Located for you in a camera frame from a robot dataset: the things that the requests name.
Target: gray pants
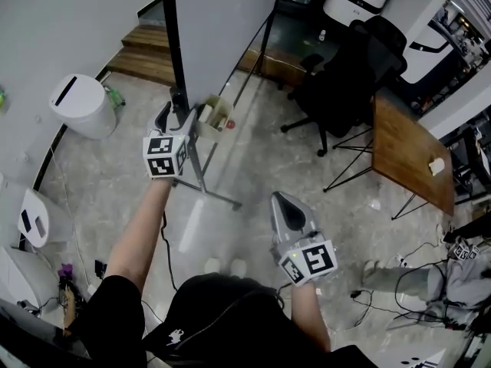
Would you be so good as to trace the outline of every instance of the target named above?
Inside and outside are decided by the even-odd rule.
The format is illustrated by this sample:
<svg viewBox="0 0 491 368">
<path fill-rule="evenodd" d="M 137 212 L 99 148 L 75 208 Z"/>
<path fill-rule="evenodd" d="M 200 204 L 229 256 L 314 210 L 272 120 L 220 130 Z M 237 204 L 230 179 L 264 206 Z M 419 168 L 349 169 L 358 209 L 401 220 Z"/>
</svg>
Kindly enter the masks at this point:
<svg viewBox="0 0 491 368">
<path fill-rule="evenodd" d="M 375 269 L 369 275 L 364 276 L 363 287 L 375 291 L 394 293 L 399 277 L 406 274 L 411 268 L 380 268 Z M 405 293 L 416 296 L 425 301 L 428 296 L 429 269 L 419 269 L 404 275 L 397 286 L 397 293 Z"/>
</svg>

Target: metal stand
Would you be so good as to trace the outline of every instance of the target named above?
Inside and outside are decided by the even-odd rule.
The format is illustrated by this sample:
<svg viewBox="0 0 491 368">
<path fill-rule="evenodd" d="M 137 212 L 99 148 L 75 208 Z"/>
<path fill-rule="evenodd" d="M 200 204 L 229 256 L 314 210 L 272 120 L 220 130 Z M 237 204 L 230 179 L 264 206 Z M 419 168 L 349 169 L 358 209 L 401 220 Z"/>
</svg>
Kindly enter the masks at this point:
<svg viewBox="0 0 491 368">
<path fill-rule="evenodd" d="M 179 124 L 182 126 L 184 124 L 184 121 L 186 121 L 186 116 L 189 113 L 189 104 L 188 104 L 187 94 L 186 94 L 186 81 L 184 78 L 183 59 L 182 59 L 181 52 L 180 52 L 180 39 L 179 39 L 179 29 L 178 29 L 178 24 L 177 24 L 176 0 L 163 0 L 163 7 L 164 7 L 165 18 L 166 18 L 166 27 L 167 27 L 167 31 L 169 34 L 170 54 L 171 54 L 171 58 L 172 58 L 174 76 L 176 78 L 176 86 L 177 86 L 177 88 L 171 89 L 171 96 L 173 99 L 174 111 L 177 115 L 177 120 L 179 121 Z M 249 81 L 249 78 L 251 77 L 252 72 L 256 69 L 256 67 L 258 65 L 259 65 L 259 72 L 261 70 L 262 61 L 264 60 L 266 45 L 268 44 L 269 34 L 271 32 L 271 27 L 272 27 L 272 23 L 273 23 L 274 18 L 275 18 L 275 11 L 276 11 L 277 7 L 278 7 L 278 0 L 275 0 L 275 5 L 272 9 L 272 12 L 268 16 L 268 19 L 264 23 L 266 25 L 266 27 L 265 27 L 264 37 L 262 39 L 261 53 L 259 54 L 257 60 L 255 61 L 254 65 L 252 66 L 251 71 L 247 75 L 247 78 L 245 79 L 244 83 L 242 84 L 242 86 L 239 90 L 239 93 L 237 94 L 237 97 L 233 103 L 234 108 L 236 107 L 236 104 L 239 102 L 239 98 L 242 96 L 242 92 L 246 88 L 247 82 Z M 251 43 L 254 41 L 254 38 L 249 43 L 249 46 L 246 48 L 246 50 L 242 54 L 239 61 L 242 60 L 242 58 L 246 54 Z M 227 79 L 226 82 L 229 81 L 230 77 L 233 74 L 233 71 L 229 75 L 229 78 Z M 223 92 L 223 89 L 225 88 L 225 86 L 226 86 L 226 83 L 224 84 L 222 90 L 220 91 L 220 94 Z M 190 184 L 189 182 L 186 182 L 186 181 L 181 180 L 181 179 L 174 179 L 174 184 L 175 185 L 183 184 L 186 187 L 189 187 L 191 189 L 195 189 L 196 191 L 201 191 L 202 193 L 210 195 L 213 198 L 217 198 L 217 199 L 223 200 L 225 202 L 231 203 L 232 204 L 232 210 L 234 210 L 234 211 L 240 209 L 242 207 L 242 203 L 237 202 L 237 201 L 232 200 L 232 199 L 229 199 L 229 198 L 226 198 L 224 196 L 217 195 L 214 192 L 209 192 L 206 189 L 204 175 L 206 173 L 206 170 L 209 167 L 209 164 L 211 162 L 213 154 L 216 151 L 216 147 L 218 146 L 218 143 L 213 144 L 212 150 L 210 151 L 208 158 L 205 161 L 205 165 L 204 165 L 203 169 L 201 169 L 201 165 L 199 164 L 198 152 L 196 150 L 197 136 L 196 136 L 196 133 L 194 132 L 194 130 L 192 130 L 192 132 L 189 136 L 190 136 L 189 144 L 187 147 L 188 148 L 188 154 L 189 154 L 189 158 L 191 160 L 191 163 L 193 164 L 193 170 L 194 170 L 194 173 L 196 175 L 196 179 L 198 180 L 199 187 L 195 186 L 193 184 Z"/>
<path fill-rule="evenodd" d="M 187 113 L 184 112 L 184 108 L 181 107 L 181 94 L 178 92 L 176 89 L 171 89 L 171 96 L 173 98 L 173 105 L 174 105 L 174 110 L 176 112 L 177 116 L 177 121 L 179 122 L 180 125 L 183 125 L 184 122 L 186 121 L 186 116 Z M 187 150 L 188 150 L 188 156 L 189 159 L 191 160 L 191 164 L 193 165 L 193 170 L 194 174 L 196 175 L 196 179 L 198 180 L 199 187 L 195 186 L 187 181 L 181 180 L 181 179 L 174 179 L 174 185 L 177 186 L 177 184 L 183 184 L 186 187 L 189 187 L 191 189 L 195 189 L 196 191 L 201 191 L 202 193 L 206 195 L 210 195 L 213 198 L 223 200 L 224 202 L 228 202 L 232 205 L 232 210 L 237 211 L 242 207 L 242 203 L 237 202 L 235 200 L 226 198 L 225 196 L 218 195 L 214 192 L 209 192 L 206 189 L 206 183 L 205 183 L 205 178 L 204 178 L 204 172 L 206 169 L 201 169 L 201 165 L 199 163 L 199 157 L 198 157 L 198 151 L 196 150 L 196 132 L 194 130 L 191 131 L 189 134 L 189 143 L 187 145 Z M 205 167 L 207 168 L 209 165 L 209 161 L 206 161 Z"/>
<path fill-rule="evenodd" d="M 412 196 L 409 198 L 409 200 L 406 202 L 406 204 L 402 206 L 402 209 L 401 209 L 401 210 L 400 210 L 400 211 L 399 211 L 399 212 L 396 214 L 396 216 L 391 218 L 391 219 L 392 219 L 392 221 L 393 221 L 393 220 L 395 220 L 395 219 L 402 218 L 402 217 L 404 217 L 405 215 L 408 215 L 408 214 L 409 214 L 409 213 L 411 213 L 411 212 L 415 212 L 416 210 L 421 209 L 421 207 L 423 207 L 424 205 L 427 205 L 427 204 L 428 204 L 428 202 L 425 202 L 425 203 L 423 203 L 422 205 L 419 205 L 418 207 L 416 207 L 415 209 L 412 209 L 412 210 L 410 210 L 410 211 L 408 211 L 408 212 L 405 212 L 403 215 L 401 215 L 401 213 L 402 213 L 402 212 L 403 212 L 403 211 L 406 209 L 406 207 L 408 207 L 408 206 L 409 206 L 409 204 L 410 204 L 410 203 L 413 201 L 413 199 L 414 199 L 415 197 L 416 197 L 416 194 L 414 193 L 414 194 L 413 194 L 413 195 L 412 195 Z"/>
<path fill-rule="evenodd" d="M 355 174 L 354 176 L 349 177 L 349 178 L 347 178 L 347 179 L 343 180 L 342 182 L 339 182 L 338 184 L 334 184 L 335 182 L 337 182 L 337 181 L 338 181 L 338 180 L 341 178 L 341 176 L 343 176 L 343 175 L 346 173 L 346 171 L 347 171 L 348 169 L 350 169 L 351 165 L 353 165 L 353 164 L 354 164 L 354 163 L 357 161 L 357 159 L 358 159 L 358 158 L 360 158 L 361 154 L 363 154 L 363 153 L 370 153 L 370 154 L 371 154 L 371 153 L 372 153 L 372 149 L 373 149 L 373 147 L 371 146 L 371 144 L 372 144 L 372 142 L 373 142 L 374 140 L 372 139 L 370 142 L 368 142 L 368 145 L 366 145 L 366 146 L 340 146 L 340 145 L 341 145 L 341 144 L 344 144 L 344 143 L 346 143 L 346 142 L 349 142 L 350 140 L 352 140 L 352 139 L 354 139 L 354 138 L 357 138 L 357 137 L 359 137 L 359 136 L 363 135 L 364 133 L 370 132 L 370 131 L 372 131 L 372 130 L 373 130 L 373 128 L 370 128 L 370 129 L 368 129 L 368 130 L 366 130 L 366 131 L 363 131 L 362 133 L 359 133 L 359 134 L 357 134 L 357 135 L 355 135 L 355 136 L 352 136 L 351 138 L 347 138 L 346 140 L 343 140 L 342 142 L 339 142 L 339 143 L 337 143 L 337 144 L 333 145 L 333 147 L 332 147 L 333 149 L 347 149 L 347 150 L 353 150 L 353 151 L 358 151 L 358 152 L 359 152 L 359 154 L 358 154 L 358 155 L 357 155 L 357 156 L 356 156 L 356 157 L 353 159 L 353 161 L 351 161 L 351 163 L 350 163 L 350 164 L 349 164 L 349 165 L 348 165 L 348 166 L 347 166 L 347 167 L 346 167 L 346 168 L 345 168 L 345 169 L 344 169 L 344 170 L 341 172 L 341 174 L 340 174 L 338 177 L 336 177 L 336 178 L 334 179 L 334 181 L 333 181 L 331 184 L 329 184 L 327 187 L 324 187 L 324 188 L 322 189 L 324 192 L 327 192 L 327 191 L 329 191 L 330 189 L 333 189 L 333 188 L 336 188 L 336 187 L 342 186 L 342 185 L 343 185 L 343 184 L 345 184 L 346 182 L 350 182 L 351 180 L 354 180 L 354 179 L 356 179 L 357 177 L 360 177 L 360 176 L 364 175 L 365 173 L 368 173 L 368 172 L 370 172 L 370 171 L 371 171 L 371 166 L 370 166 L 370 167 L 368 167 L 368 168 L 366 168 L 366 169 L 363 169 L 361 172 L 358 172 L 358 173 L 357 173 L 357 174 Z"/>
</svg>

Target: black t-shirt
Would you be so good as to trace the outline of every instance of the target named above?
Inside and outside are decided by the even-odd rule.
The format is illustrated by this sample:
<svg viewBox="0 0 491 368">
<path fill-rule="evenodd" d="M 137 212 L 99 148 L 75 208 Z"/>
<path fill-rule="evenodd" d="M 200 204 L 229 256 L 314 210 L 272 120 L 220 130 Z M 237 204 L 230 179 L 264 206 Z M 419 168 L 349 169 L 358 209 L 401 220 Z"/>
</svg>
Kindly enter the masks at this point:
<svg viewBox="0 0 491 368">
<path fill-rule="evenodd" d="M 171 366 L 374 366 L 357 347 L 322 353 L 284 314 L 273 289 L 207 274 L 177 291 L 165 321 L 142 339 L 140 292 L 105 278 L 72 324 L 100 365 L 146 366 L 145 350 Z"/>
</svg>

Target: wooden stair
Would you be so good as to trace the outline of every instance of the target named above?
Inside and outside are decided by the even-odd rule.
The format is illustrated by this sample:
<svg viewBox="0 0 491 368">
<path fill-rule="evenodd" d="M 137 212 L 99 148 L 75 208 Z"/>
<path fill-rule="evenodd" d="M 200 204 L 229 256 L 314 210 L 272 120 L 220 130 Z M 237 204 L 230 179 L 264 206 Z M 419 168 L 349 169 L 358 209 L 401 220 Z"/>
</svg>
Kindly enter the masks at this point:
<svg viewBox="0 0 491 368">
<path fill-rule="evenodd" d="M 174 69 L 170 57 L 169 38 L 165 27 L 140 25 L 124 37 L 121 49 L 107 64 L 113 72 L 139 77 L 147 81 L 175 86 Z M 260 43 L 252 44 L 239 62 L 239 69 L 249 71 L 259 55 Z M 304 69 L 301 58 L 267 49 L 262 74 L 296 86 L 302 82 Z"/>
<path fill-rule="evenodd" d="M 124 47 L 107 64 L 109 71 L 167 86 L 176 84 L 165 28 L 138 26 L 121 42 Z"/>
</svg>

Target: marble floor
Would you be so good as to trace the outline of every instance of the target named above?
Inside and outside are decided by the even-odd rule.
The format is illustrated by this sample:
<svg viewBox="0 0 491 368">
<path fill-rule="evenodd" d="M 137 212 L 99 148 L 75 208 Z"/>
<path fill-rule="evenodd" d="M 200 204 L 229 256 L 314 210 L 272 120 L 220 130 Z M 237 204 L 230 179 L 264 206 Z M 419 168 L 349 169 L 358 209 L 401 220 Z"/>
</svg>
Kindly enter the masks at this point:
<svg viewBox="0 0 491 368">
<path fill-rule="evenodd" d="M 223 96 L 232 102 L 245 78 L 244 73 L 236 72 Z M 81 257 L 88 281 L 95 286 L 101 280 L 94 273 L 94 260 L 107 261 L 111 247 L 149 182 L 141 159 L 141 139 L 147 133 L 147 121 L 170 100 L 168 87 L 148 81 L 112 74 L 107 83 L 127 101 L 117 111 L 116 130 L 101 141 L 87 140 L 68 130 L 56 149 L 56 164 L 51 162 L 41 186 L 41 193 L 66 208 L 66 183 Z M 427 327 L 387 331 L 386 326 L 395 315 L 373 309 L 362 325 L 352 328 L 365 307 L 350 299 L 350 292 L 360 287 L 366 260 L 379 259 L 391 265 L 395 255 L 405 256 L 423 242 L 436 244 L 437 223 L 447 220 L 442 212 L 426 205 L 392 222 L 390 217 L 410 193 L 374 172 L 324 194 L 322 187 L 356 154 L 330 148 L 326 157 L 318 158 L 320 139 L 314 125 L 281 133 L 282 124 L 302 118 L 298 106 L 286 99 L 287 90 L 279 91 L 274 83 L 251 77 L 232 115 L 236 127 L 224 131 L 206 171 L 208 189 L 240 201 L 243 207 L 239 211 L 234 212 L 229 203 L 182 185 L 172 191 L 165 233 L 171 245 L 176 285 L 179 287 L 186 279 L 203 273 L 210 257 L 219 258 L 224 271 L 232 259 L 243 258 L 249 277 L 276 288 L 283 285 L 287 279 L 269 254 L 272 242 L 269 196 L 281 190 L 299 197 L 315 210 L 325 236 L 336 247 L 339 269 L 317 284 L 334 347 L 355 343 L 370 354 L 405 343 L 431 343 L 450 350 L 451 361 L 463 342 L 461 333 Z M 169 127 L 175 127 L 174 115 L 170 116 Z M 336 141 L 328 137 L 329 146 Z M 202 164 L 211 147 L 208 140 L 199 140 Z M 368 156 L 361 157 L 349 173 L 355 174 L 369 161 Z M 196 183 L 190 162 L 185 165 L 183 178 Z M 454 222 L 462 225 L 469 217 L 465 209 L 458 208 Z M 74 241 L 68 245 L 49 244 L 42 251 L 53 268 L 59 268 L 61 262 L 72 263 L 77 285 L 85 292 L 87 285 Z M 416 267 L 444 255 L 443 247 L 433 249 L 425 245 L 411 256 L 409 265 Z M 160 318 L 166 316 L 174 295 L 167 265 L 166 246 L 159 240 L 143 299 Z M 289 291 L 285 290 L 283 295 L 288 303 Z M 359 298 L 365 301 L 367 296 Z M 413 309 L 418 304 L 408 296 L 399 298 Z M 398 311 L 392 294 L 375 293 L 373 304 Z M 143 308 L 147 329 L 151 330 L 158 321 L 147 306 Z"/>
</svg>

